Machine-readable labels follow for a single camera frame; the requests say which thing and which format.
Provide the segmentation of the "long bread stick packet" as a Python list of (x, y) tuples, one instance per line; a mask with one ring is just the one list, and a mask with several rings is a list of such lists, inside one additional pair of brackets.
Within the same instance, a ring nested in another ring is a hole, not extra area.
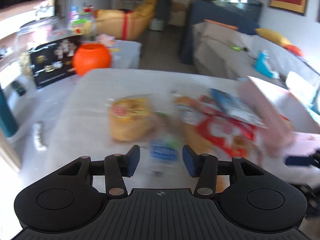
[(207, 153), (226, 161), (243, 157), (262, 167), (263, 154), (256, 143), (256, 126), (228, 117), (208, 96), (195, 99), (176, 95), (173, 102), (185, 143), (196, 154)]

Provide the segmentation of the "blue label chocolate snack packet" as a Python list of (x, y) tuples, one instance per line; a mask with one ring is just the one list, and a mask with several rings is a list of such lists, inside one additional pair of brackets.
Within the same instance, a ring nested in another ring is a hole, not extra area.
[(178, 141), (170, 133), (162, 133), (150, 142), (150, 166), (154, 176), (172, 173), (178, 161), (178, 146)]

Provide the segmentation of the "small bread bun packet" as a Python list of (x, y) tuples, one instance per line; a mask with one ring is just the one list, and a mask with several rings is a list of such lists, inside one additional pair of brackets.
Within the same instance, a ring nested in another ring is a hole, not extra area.
[(113, 100), (108, 107), (111, 137), (132, 142), (150, 137), (158, 127), (158, 118), (151, 96), (134, 95)]

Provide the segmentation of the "blue white snack packet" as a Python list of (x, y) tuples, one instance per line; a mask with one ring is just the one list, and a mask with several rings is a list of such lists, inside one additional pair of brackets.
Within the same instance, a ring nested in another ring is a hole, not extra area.
[(238, 97), (213, 88), (210, 91), (216, 105), (225, 115), (256, 127), (265, 128), (261, 117)]

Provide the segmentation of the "pink cardboard box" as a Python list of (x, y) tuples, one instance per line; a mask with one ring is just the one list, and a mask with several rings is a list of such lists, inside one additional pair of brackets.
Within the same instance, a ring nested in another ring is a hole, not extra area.
[(262, 167), (294, 184), (319, 185), (319, 168), (286, 166), (288, 156), (308, 157), (319, 148), (319, 124), (289, 91), (267, 81), (248, 77), (239, 83), (238, 97), (262, 118), (258, 145)]

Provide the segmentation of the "blue tissue box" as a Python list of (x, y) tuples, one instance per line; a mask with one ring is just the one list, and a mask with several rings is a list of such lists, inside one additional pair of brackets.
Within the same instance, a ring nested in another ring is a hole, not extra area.
[(254, 64), (254, 69), (269, 79), (279, 79), (279, 73), (274, 71), (269, 62), (269, 55), (266, 51), (260, 51)]

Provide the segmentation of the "red cushion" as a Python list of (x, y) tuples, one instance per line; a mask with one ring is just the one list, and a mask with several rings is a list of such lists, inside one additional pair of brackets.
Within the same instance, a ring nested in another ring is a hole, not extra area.
[(296, 56), (300, 56), (300, 57), (304, 56), (302, 50), (300, 48), (298, 48), (297, 46), (294, 46), (292, 44), (287, 44), (285, 46), (285, 49), (290, 51), (291, 53), (295, 54)]

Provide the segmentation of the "white low side table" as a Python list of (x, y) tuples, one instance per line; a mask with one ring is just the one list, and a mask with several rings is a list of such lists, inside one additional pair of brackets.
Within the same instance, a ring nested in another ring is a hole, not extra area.
[(138, 69), (140, 63), (142, 44), (135, 41), (116, 40), (109, 48), (112, 55), (111, 68)]

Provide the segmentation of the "orange round pumpkin container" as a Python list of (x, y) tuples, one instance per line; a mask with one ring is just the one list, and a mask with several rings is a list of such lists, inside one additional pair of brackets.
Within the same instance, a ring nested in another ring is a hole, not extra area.
[(83, 76), (93, 69), (110, 68), (112, 55), (100, 43), (84, 43), (75, 52), (72, 64), (76, 74)]

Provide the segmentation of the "green toy on sofa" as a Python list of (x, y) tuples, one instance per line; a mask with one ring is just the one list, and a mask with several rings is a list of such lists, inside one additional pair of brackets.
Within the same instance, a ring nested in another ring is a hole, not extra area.
[(244, 51), (244, 50), (246, 50), (245, 47), (239, 47), (239, 46), (235, 46), (235, 45), (230, 46), (230, 48), (232, 50), (234, 50), (234, 51)]

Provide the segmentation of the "black plum snack bag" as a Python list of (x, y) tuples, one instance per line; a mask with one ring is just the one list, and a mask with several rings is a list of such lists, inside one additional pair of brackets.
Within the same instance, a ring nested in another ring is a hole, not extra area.
[(75, 74), (72, 60), (80, 44), (80, 36), (69, 36), (28, 51), (33, 79), (38, 89)]

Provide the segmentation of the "pink plush toy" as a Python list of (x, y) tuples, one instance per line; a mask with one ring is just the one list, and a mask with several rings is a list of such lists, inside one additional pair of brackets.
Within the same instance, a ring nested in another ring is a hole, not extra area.
[(114, 36), (109, 36), (107, 34), (100, 34), (96, 37), (96, 41), (105, 47), (113, 47), (116, 44), (116, 39)]

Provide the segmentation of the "yellow cushion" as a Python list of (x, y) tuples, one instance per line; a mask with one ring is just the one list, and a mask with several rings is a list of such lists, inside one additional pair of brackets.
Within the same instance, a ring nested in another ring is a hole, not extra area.
[(277, 44), (283, 48), (287, 45), (292, 44), (286, 37), (284, 37), (283, 35), (281, 35), (280, 33), (274, 30), (266, 29), (266, 28), (257, 28), (255, 29), (255, 31), (260, 37), (274, 44)]

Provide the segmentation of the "colourful bottles cluster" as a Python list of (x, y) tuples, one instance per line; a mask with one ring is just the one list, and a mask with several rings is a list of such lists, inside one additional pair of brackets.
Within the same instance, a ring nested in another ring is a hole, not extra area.
[(93, 41), (96, 36), (96, 22), (92, 5), (78, 8), (72, 6), (69, 12), (68, 30), (84, 40)]

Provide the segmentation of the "blue cabinet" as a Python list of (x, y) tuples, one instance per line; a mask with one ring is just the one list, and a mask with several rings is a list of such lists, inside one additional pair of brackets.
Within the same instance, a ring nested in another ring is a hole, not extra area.
[(238, 31), (248, 35), (256, 34), (259, 25), (236, 12), (224, 9), (214, 3), (196, 0), (189, 4), (185, 25), (182, 29), (178, 58), (183, 64), (193, 64), (193, 25), (211, 20), (238, 28)]

